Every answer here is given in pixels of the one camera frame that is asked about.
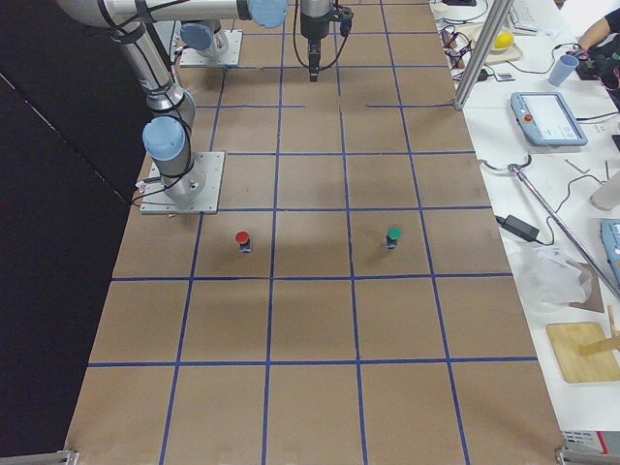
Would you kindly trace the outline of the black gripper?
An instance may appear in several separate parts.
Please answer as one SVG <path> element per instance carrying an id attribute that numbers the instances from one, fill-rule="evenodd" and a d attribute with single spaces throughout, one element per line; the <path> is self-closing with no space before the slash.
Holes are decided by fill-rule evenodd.
<path id="1" fill-rule="evenodd" d="M 321 40 L 329 32 L 329 24 L 340 25 L 340 36 L 347 38 L 353 26 L 354 12 L 331 0 L 301 1 L 301 35 L 308 40 L 308 72 L 311 81 L 317 81 L 321 63 Z"/>

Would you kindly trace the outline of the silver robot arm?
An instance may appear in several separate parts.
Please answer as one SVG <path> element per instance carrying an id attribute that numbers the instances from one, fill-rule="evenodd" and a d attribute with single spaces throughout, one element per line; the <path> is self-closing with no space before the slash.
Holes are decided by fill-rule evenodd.
<path id="1" fill-rule="evenodd" d="M 288 1 L 248 1 L 251 19 L 261 27 L 280 26 L 288 15 Z M 338 1 L 295 1 L 293 46 L 297 62 L 308 71 L 309 80 L 316 82 L 319 74 L 331 68 L 338 60 L 353 27 L 354 12 Z M 322 40 L 329 34 L 331 23 L 339 25 L 343 42 L 334 59 L 321 65 Z M 180 27 L 180 39 L 198 55 L 208 59 L 219 58 L 230 49 L 226 33 L 219 19 L 185 21 Z"/>
<path id="2" fill-rule="evenodd" d="M 189 41 L 210 49 L 217 34 L 209 28 L 221 19 L 252 20 L 272 29 L 287 16 L 285 1 L 59 1 L 58 7 L 79 23 L 108 33 L 130 63 L 154 118 L 142 130 L 146 152 L 155 162 L 161 191 L 176 201 L 189 201 L 201 189 L 205 174 L 191 149 L 195 104 L 175 83 L 171 65 L 159 53 L 146 26 L 159 21 L 185 21 L 201 34 Z"/>

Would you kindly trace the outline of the person hand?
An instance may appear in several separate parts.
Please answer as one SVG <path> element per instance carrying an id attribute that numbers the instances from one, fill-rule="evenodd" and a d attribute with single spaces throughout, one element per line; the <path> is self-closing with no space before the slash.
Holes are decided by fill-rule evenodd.
<path id="1" fill-rule="evenodd" d="M 596 21 L 591 25 L 578 40 L 581 49 L 588 50 L 603 42 L 610 34 L 619 32 L 619 11 Z"/>

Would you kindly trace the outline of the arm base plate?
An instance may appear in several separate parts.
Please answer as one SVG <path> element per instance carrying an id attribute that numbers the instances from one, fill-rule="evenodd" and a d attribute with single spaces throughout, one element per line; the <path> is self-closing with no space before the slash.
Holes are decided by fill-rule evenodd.
<path id="1" fill-rule="evenodd" d="M 224 152 L 193 152 L 194 166 L 176 184 L 162 177 L 155 163 L 149 177 L 153 182 L 143 183 L 139 193 L 139 211 L 142 214 L 215 214 L 218 210 L 221 182 L 225 165 Z"/>
<path id="2" fill-rule="evenodd" d="M 229 68 L 238 65 L 241 30 L 220 30 L 216 34 L 208 31 L 183 33 L 181 38 L 188 40 L 179 60 L 181 67 Z"/>

